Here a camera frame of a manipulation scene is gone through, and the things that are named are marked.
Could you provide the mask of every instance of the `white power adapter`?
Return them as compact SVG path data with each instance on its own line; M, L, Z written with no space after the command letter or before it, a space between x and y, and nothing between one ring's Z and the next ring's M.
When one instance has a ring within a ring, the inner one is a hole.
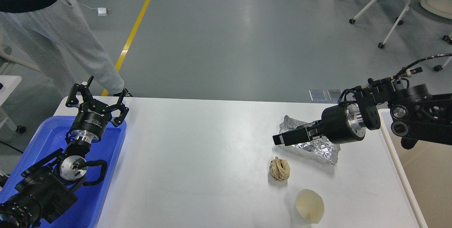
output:
M106 16L108 14L108 9L105 7L99 7L97 8L97 15L99 16Z

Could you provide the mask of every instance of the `gray sweatpants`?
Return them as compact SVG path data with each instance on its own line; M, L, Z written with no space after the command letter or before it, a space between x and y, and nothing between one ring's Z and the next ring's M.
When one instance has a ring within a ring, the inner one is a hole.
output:
M66 49L108 92L123 90L124 81L90 30L76 0L58 0L34 12L0 12L0 21L5 34L53 80L62 96L67 96L79 80L58 46Z

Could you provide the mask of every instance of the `white chair leg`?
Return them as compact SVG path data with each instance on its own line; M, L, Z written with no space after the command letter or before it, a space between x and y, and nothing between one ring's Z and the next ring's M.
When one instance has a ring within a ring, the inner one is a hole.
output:
M395 21L394 25L392 25L391 30L389 31L388 35L386 36L386 38L384 39L384 41L380 42L378 44L378 47L380 49L384 48L386 41L388 41L389 36L391 36L392 32L394 31L394 29L396 28L397 25L399 25L399 21L402 20L402 18L405 16L405 14L411 9L411 4L412 4L413 0L407 0L405 3L405 6L403 7L402 12L400 13L399 17L397 17L397 20Z
M452 59L452 57L449 57L446 62L442 65L442 67L446 67L446 65L450 62L450 60Z
M17 125L11 120L11 118L6 114L6 112L0 107L0 128L4 125L8 125L8 127L12 131L17 130Z
M8 66L1 72L2 75L8 74L15 64L23 65L24 67L28 67L35 71L41 72L41 70L39 70L39 68L36 65L31 64L29 62L22 61L20 59L17 59L13 56L6 54L5 51L3 50L3 34L2 33L0 33L0 56L3 57L3 59L6 60L6 62L8 62Z
M363 13L365 13L369 7L375 4L376 1L377 0L371 0L360 12L358 12L358 14L355 15L355 17L350 19L349 21L350 24L355 23L355 20L357 20L361 15L363 15Z

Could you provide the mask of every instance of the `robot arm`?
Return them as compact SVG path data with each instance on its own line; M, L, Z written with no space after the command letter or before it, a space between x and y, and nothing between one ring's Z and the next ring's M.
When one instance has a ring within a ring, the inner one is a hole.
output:
M118 127L124 121L129 109L118 102L108 106L93 98L89 91L93 77L86 85L74 84L66 106L77 107L79 112L66 133L66 149L57 149L24 171L24 178L16 185L17 194L0 204L0 227L32 228L41 225L41 218L52 223L66 212L77 200L75 192L81 186L95 186L101 183L107 172L105 160L85 160L91 144L102 139L110 121ZM80 104L76 94L80 93ZM112 112L120 111L118 117ZM84 176L89 166L100 166L100 176L95 181L86 181Z
M431 95L425 84L410 88L408 77L422 72L421 67L410 69L426 57L402 68L396 75L381 80L369 79L368 84L346 89L338 105L323 110L321 120L301 125L297 129L273 136L275 145L286 146L326 136L341 144L361 141L365 128L380 128L376 106L387 103L393 123L391 130L402 137L402 147L411 149L418 140L452 145L452 94ZM354 100L347 101L353 94Z

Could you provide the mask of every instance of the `black sneaker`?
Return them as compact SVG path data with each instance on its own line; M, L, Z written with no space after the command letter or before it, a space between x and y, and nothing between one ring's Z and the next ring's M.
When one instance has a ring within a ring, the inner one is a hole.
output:
M124 87L122 91L120 91L117 94L113 94L113 96L120 96L122 93L125 93L126 95L124 97L133 97L133 95L127 90L127 88Z

